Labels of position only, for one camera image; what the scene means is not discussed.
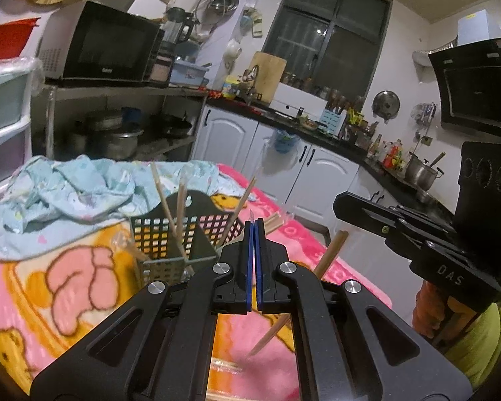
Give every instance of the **cabinet handle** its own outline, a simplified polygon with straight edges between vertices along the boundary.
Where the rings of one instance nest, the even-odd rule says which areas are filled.
[[[312,155],[310,155],[310,159],[308,160],[308,162],[306,163],[307,166],[310,165],[310,163],[312,162],[312,158],[314,157],[314,154],[316,153],[316,150],[315,149],[312,149]]]
[[[306,154],[306,149],[307,149],[307,148],[308,148],[308,147],[307,147],[307,146],[305,146],[305,149],[302,151],[301,158],[299,158],[299,163],[302,163],[302,159],[305,157],[305,154]]]
[[[211,113],[211,108],[208,110],[208,112],[206,113],[206,119],[204,119],[204,126],[207,127],[208,126],[208,118],[210,117],[210,113]]]

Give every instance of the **microwave oven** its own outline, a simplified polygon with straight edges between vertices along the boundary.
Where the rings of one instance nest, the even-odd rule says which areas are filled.
[[[501,38],[429,54],[440,90],[442,128],[501,137]]]
[[[162,39],[163,30],[148,19],[79,1],[50,16],[38,56],[45,76],[64,85],[163,83],[155,79],[166,77],[155,68]]]

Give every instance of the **black bracket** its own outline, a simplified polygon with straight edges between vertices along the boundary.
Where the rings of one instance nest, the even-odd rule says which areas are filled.
[[[385,208],[348,192],[336,197],[334,213],[385,238],[386,246],[412,261],[412,272],[476,312],[484,312],[500,298],[501,284],[452,226],[402,206]]]
[[[303,401],[465,401],[465,375],[357,281],[321,282],[244,226],[189,281],[152,282],[34,380],[34,401],[200,401],[219,313],[290,313]]]

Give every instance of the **black countertop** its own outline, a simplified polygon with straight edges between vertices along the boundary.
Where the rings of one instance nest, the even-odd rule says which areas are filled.
[[[318,131],[307,130],[294,121],[283,117],[263,104],[256,104],[247,107],[244,103],[227,99],[208,99],[207,104],[228,112],[248,117],[254,121],[266,124],[270,127],[286,130],[291,134],[296,134],[308,143],[312,143],[324,149],[327,149],[337,155],[343,156],[348,160],[363,167],[391,196],[400,204],[425,214],[450,222],[453,214],[441,203],[437,202],[431,207],[420,203],[415,198],[415,190],[408,185],[401,183],[383,167],[375,162],[366,159],[366,153],[359,148],[353,147],[343,140],[327,136]]]

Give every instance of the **blender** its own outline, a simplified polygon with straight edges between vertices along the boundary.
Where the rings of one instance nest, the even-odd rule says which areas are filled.
[[[193,14],[180,7],[171,7],[165,14],[166,22],[161,26],[163,38],[158,50],[158,57],[148,84],[167,87],[171,78],[172,67],[176,59],[176,45],[189,40],[196,24]]]

